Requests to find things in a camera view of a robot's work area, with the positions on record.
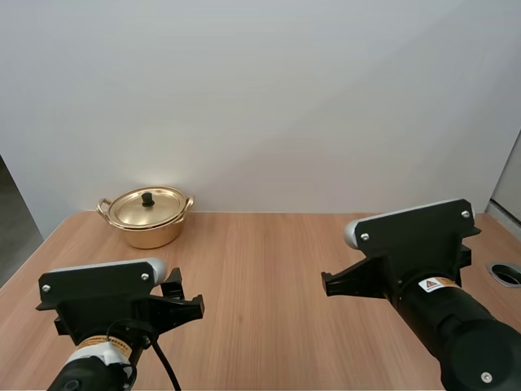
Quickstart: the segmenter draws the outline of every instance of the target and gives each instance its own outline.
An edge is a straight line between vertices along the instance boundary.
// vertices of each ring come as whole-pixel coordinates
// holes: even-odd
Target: screw
[[[62,389],[66,391],[75,391],[80,389],[80,382],[76,379],[69,380]]]
[[[491,383],[492,382],[492,375],[490,375],[488,372],[483,372],[481,374],[481,380],[484,383]]]

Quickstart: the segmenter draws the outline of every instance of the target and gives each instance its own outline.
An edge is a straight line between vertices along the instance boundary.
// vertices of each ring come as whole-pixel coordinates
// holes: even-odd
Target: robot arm
[[[450,200],[350,223],[347,243],[366,259],[330,275],[327,296],[387,298],[438,359],[447,390],[521,389],[521,335],[462,288],[477,235],[472,207]]]

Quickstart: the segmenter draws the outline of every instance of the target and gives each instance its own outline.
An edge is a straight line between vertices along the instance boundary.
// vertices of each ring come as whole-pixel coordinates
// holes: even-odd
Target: gray floor
[[[31,213],[0,157],[0,287],[42,241]]]

